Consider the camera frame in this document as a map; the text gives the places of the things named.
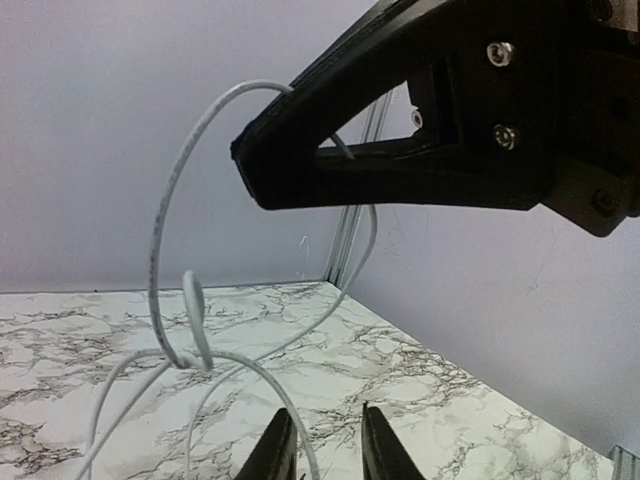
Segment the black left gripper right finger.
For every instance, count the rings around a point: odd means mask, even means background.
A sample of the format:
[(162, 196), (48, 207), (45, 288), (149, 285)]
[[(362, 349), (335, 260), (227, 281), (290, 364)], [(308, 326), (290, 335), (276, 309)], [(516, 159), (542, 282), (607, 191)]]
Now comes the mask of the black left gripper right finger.
[(364, 479), (420, 480), (420, 472), (382, 411), (367, 403), (361, 421)]

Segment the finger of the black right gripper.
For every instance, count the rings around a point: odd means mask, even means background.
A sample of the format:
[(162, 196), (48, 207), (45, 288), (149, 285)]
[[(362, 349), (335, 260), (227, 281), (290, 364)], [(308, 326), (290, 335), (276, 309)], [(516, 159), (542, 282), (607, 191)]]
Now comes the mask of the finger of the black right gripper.
[(269, 210), (527, 210), (552, 178), (561, 1), (381, 1), (232, 143)]

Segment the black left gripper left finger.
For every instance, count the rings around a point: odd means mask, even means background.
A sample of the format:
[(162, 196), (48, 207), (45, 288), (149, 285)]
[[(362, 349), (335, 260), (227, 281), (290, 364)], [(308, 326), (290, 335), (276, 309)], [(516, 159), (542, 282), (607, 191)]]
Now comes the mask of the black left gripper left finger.
[(240, 469), (239, 480), (292, 480), (296, 467), (297, 429), (289, 412), (280, 408)]

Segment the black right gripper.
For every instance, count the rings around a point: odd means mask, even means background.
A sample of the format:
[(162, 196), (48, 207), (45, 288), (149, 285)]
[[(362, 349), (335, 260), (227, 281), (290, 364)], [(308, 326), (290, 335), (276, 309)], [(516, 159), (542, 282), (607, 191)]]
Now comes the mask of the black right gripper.
[(639, 4), (573, 1), (545, 206), (596, 237), (639, 215)]

